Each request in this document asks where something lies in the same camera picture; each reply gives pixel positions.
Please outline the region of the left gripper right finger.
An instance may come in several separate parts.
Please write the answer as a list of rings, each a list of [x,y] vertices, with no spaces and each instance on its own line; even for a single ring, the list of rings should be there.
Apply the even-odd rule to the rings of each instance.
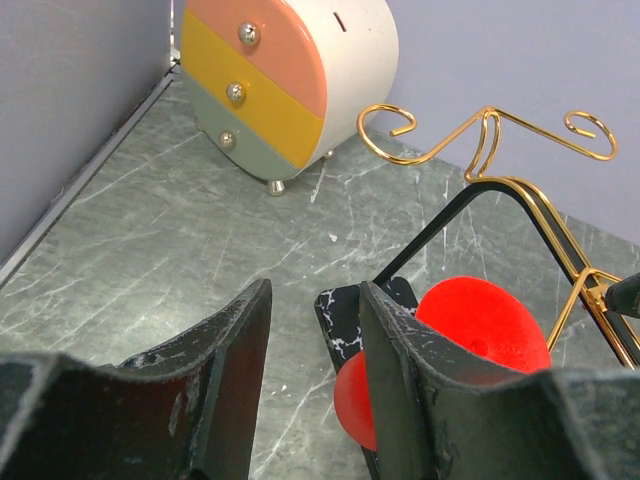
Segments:
[[[635,479],[639,375],[478,357],[360,287],[369,394],[383,479]]]

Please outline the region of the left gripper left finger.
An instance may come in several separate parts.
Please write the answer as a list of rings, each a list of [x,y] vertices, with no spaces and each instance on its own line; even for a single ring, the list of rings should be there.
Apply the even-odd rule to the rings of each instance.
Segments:
[[[245,479],[272,310],[253,282],[226,307],[119,365],[1,357],[5,479]]]

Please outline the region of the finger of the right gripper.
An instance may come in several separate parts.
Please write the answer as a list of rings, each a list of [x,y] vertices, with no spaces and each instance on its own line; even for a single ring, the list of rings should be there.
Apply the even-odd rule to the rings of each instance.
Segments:
[[[640,273],[611,285],[606,290],[604,301],[610,311],[640,318]]]

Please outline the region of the red plastic wine glass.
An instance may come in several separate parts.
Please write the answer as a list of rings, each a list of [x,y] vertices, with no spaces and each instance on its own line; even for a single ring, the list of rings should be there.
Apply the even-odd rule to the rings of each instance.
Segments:
[[[459,276],[428,290],[415,318],[473,354],[531,374],[551,366],[545,336],[526,307],[503,288]],[[374,451],[376,435],[363,353],[340,369],[334,388],[338,420],[362,447]]]

